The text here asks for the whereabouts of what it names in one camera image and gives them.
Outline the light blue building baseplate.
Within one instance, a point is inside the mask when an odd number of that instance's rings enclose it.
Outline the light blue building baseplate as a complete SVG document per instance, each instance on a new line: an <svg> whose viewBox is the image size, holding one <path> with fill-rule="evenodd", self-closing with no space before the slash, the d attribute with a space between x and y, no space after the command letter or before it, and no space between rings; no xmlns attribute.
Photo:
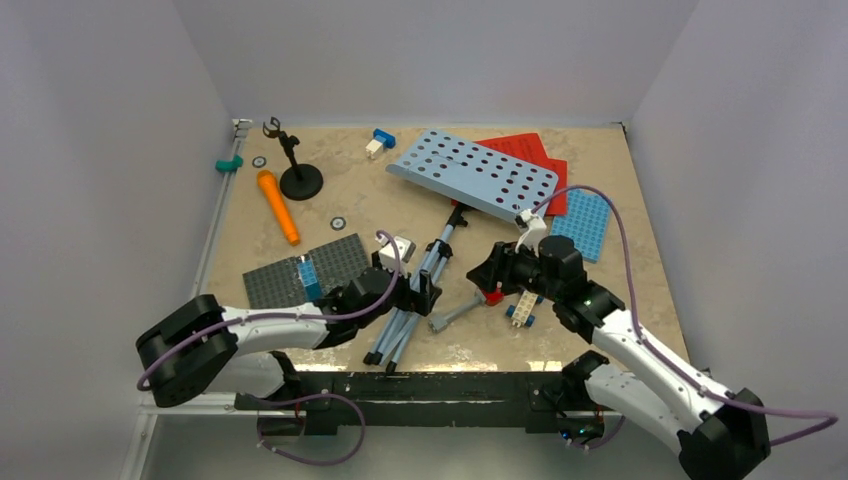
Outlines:
<svg viewBox="0 0 848 480"><path fill-rule="evenodd" d="M608 203L599 195L582 189L567 193L567 213L555 216L550 235L570 238L587 262L600 259L610 216Z"/></svg>

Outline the blue building brick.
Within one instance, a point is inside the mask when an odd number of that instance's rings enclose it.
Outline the blue building brick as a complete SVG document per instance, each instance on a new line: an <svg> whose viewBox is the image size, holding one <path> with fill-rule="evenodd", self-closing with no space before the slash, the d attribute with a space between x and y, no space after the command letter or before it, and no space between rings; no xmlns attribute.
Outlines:
<svg viewBox="0 0 848 480"><path fill-rule="evenodd" d="M298 275L304 290L307 302L312 302L323 296L323 289L320 284L314 263L311 259L301 259L297 263Z"/></svg>

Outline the light blue music stand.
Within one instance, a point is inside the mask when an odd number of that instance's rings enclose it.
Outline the light blue music stand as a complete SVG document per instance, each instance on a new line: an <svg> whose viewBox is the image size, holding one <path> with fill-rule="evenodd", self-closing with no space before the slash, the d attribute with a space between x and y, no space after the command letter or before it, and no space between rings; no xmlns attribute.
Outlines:
<svg viewBox="0 0 848 480"><path fill-rule="evenodd" d="M427 130L409 149L400 155L398 160L386 167L388 173L451 200L454 210L449 217L448 225L443 229L442 235L436 240L437 247L441 247L441 245L448 242L451 234L464 221L462 217L464 212L475 210L447 196L450 190L439 179L438 164L441 160L445 159L453 160L479 155L509 156L446 131ZM558 181L558 187L566 184L568 168L565 161L549 157L547 161L539 166L546 167L559 174L560 180Z"/></svg>

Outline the orange toy microphone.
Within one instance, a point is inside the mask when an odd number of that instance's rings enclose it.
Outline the orange toy microphone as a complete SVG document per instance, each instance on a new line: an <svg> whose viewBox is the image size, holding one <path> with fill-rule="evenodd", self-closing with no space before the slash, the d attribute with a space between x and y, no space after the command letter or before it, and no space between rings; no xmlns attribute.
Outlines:
<svg viewBox="0 0 848 480"><path fill-rule="evenodd" d="M257 173L257 185L268 202L284 238L290 245L298 246L301 237L283 200L275 175L269 170L260 170Z"/></svg>

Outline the dark grey building baseplate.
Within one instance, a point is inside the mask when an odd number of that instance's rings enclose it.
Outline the dark grey building baseplate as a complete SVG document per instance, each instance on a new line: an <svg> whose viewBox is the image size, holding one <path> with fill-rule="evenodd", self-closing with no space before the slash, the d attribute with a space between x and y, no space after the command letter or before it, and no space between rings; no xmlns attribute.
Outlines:
<svg viewBox="0 0 848 480"><path fill-rule="evenodd" d="M370 266L358 234L351 234L243 274L248 303L252 309L289 308L306 303L297 263L311 259L323 296L355 279Z"/></svg>

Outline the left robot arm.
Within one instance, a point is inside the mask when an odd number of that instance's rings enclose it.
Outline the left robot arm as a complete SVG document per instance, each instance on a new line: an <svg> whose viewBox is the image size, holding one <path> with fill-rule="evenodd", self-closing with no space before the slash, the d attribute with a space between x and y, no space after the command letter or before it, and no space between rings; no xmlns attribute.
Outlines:
<svg viewBox="0 0 848 480"><path fill-rule="evenodd" d="M157 406L182 405L209 391L234 359L289 348L322 350L353 340L391 310L427 315L442 290L432 275L366 268L348 284L300 306L239 309L202 294L143 333L135 348L137 382Z"/></svg>

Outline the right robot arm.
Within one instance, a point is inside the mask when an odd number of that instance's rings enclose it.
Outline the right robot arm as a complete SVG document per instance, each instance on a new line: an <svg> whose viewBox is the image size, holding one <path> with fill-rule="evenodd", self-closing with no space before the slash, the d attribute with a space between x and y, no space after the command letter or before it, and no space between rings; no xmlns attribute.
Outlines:
<svg viewBox="0 0 848 480"><path fill-rule="evenodd" d="M619 412L664 443L689 478L743 479L770 456L760 398L730 391L638 329L624 302L589 279L572 240L497 242L466 277L486 292L551 301L560 324L594 347L564 369L564 399Z"/></svg>

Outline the white blue toy car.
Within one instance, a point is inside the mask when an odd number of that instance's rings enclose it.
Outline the white blue toy car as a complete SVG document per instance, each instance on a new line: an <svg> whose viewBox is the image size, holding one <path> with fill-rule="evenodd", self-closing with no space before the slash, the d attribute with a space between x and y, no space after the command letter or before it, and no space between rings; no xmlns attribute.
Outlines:
<svg viewBox="0 0 848 480"><path fill-rule="evenodd" d="M514 305L507 308L506 316L514 328L531 327L535 322L533 309L541 304L544 298L535 293L524 291Z"/></svg>

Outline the aluminium side rail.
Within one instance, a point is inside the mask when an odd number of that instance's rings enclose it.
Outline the aluminium side rail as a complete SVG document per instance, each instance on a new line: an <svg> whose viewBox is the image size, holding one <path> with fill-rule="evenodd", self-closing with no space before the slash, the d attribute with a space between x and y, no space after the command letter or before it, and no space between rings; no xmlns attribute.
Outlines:
<svg viewBox="0 0 848 480"><path fill-rule="evenodd" d="M229 150L231 160L242 154L247 136L250 129L254 126L254 122L250 119L234 119L233 124L234 138ZM235 175L235 171L220 173L221 185L213 204L211 222L191 285L190 298L199 294L207 286L209 271L213 265L218 238L225 218ZM156 412L152 394L149 392L144 393L137 410L133 437L119 479L130 480L142 478L153 434L157 426L158 416L159 414Z"/></svg>

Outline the red grey toy hammer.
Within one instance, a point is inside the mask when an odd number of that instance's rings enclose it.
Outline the red grey toy hammer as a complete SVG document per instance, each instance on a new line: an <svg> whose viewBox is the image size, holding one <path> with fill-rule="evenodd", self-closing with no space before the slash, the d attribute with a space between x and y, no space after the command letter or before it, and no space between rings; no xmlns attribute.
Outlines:
<svg viewBox="0 0 848 480"><path fill-rule="evenodd" d="M472 297L460 306L457 306L447 312L431 314L428 318L428 326L433 333L441 333L456 319L467 314L474 308L479 306L495 306L499 304L503 298L504 294L499 289L496 289L493 292L476 289Z"/></svg>

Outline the teal clamp piece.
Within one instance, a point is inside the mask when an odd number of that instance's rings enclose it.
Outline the teal clamp piece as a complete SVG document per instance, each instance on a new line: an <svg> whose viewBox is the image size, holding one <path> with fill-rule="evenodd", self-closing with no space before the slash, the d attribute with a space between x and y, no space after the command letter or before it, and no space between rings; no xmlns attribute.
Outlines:
<svg viewBox="0 0 848 480"><path fill-rule="evenodd" d="M215 162L215 170L222 174L237 172L244 164L243 158L234 154L230 159L219 159Z"/></svg>

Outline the black microphone stand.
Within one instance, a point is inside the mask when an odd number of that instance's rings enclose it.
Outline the black microphone stand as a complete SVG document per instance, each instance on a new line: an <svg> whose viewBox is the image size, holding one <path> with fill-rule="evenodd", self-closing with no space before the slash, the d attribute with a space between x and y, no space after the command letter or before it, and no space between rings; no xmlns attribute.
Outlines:
<svg viewBox="0 0 848 480"><path fill-rule="evenodd" d="M281 193L294 201L305 201L315 197L324 186L324 178L317 167L297 160L295 148L300 145L300 139L283 130L280 120L274 116L263 123L262 129L267 138L276 139L279 142L290 163L279 180Z"/></svg>

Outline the black table front rail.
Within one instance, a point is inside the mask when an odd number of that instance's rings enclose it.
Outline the black table front rail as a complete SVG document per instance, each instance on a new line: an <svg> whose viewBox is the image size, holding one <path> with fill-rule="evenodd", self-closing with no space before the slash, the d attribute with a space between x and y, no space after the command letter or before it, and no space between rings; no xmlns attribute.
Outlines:
<svg viewBox="0 0 848 480"><path fill-rule="evenodd" d="M301 372L258 399L237 394L238 411L292 413L308 435L341 426L518 428L578 439L616 431L620 417L559 372Z"/></svg>

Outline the blue white brick block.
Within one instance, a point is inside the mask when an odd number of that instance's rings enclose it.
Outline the blue white brick block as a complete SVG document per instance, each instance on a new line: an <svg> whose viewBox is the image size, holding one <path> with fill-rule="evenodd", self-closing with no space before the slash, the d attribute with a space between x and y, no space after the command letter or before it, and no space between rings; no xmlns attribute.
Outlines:
<svg viewBox="0 0 848 480"><path fill-rule="evenodd" d="M385 130L375 128L372 138L365 146L366 157L375 159L383 151L393 149L396 146L396 137Z"/></svg>

